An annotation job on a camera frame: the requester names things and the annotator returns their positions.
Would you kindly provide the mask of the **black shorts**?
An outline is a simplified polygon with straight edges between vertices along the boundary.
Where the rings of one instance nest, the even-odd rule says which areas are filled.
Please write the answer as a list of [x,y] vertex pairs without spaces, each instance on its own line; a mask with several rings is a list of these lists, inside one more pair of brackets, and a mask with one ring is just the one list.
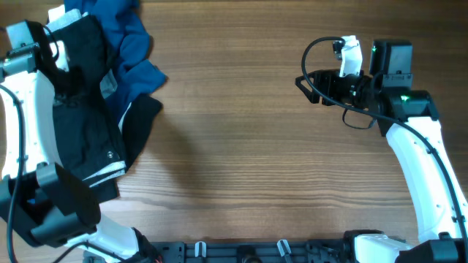
[[53,125],[63,167],[90,187],[124,174],[125,147],[100,83],[115,60],[93,15],[53,32],[69,59],[67,71],[46,69],[55,88]]

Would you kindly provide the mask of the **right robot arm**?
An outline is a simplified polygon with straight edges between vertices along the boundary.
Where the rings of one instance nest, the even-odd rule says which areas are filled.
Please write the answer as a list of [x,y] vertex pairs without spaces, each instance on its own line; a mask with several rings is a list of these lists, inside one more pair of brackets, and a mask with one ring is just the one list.
[[467,200],[445,150],[439,113],[429,92],[412,88],[412,44],[377,39],[368,72],[355,36],[332,37],[338,69],[303,70],[296,86],[313,104],[336,105],[371,118],[396,155],[409,189],[419,243],[378,231],[344,236],[348,262],[465,262]]

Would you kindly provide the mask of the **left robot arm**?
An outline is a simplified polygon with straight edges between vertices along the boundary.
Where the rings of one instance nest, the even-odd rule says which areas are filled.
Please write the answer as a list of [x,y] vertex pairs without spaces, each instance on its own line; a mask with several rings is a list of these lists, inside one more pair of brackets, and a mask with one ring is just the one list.
[[80,248],[91,262],[158,262],[158,250],[146,237],[102,215],[93,191],[61,164],[53,100],[69,89],[72,73],[56,66],[64,53],[50,30],[24,20],[6,32],[12,48],[1,61],[7,132],[1,217],[10,261],[17,259],[18,235],[33,247]]

